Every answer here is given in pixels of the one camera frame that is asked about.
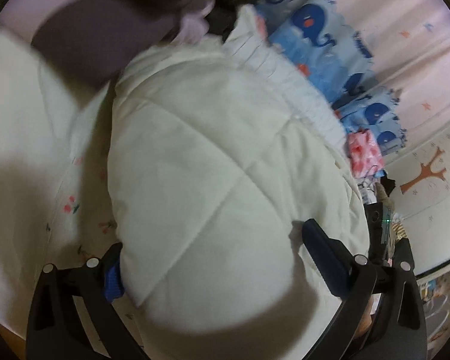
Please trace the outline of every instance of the white pillow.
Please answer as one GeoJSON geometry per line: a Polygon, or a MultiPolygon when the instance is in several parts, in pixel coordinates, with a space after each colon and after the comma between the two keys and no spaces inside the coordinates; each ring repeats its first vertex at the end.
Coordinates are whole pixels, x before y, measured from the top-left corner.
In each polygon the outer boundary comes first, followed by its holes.
{"type": "Polygon", "coordinates": [[[117,94],[108,185],[142,332],[180,360],[301,359],[340,302],[292,222],[368,249],[345,160],[211,39],[145,52],[117,94]]]}
{"type": "Polygon", "coordinates": [[[240,66],[255,71],[272,82],[291,108],[307,118],[313,127],[344,155],[345,130],[329,103],[307,78],[283,55],[260,37],[257,15],[252,5],[244,5],[235,29],[223,45],[240,66]]]}

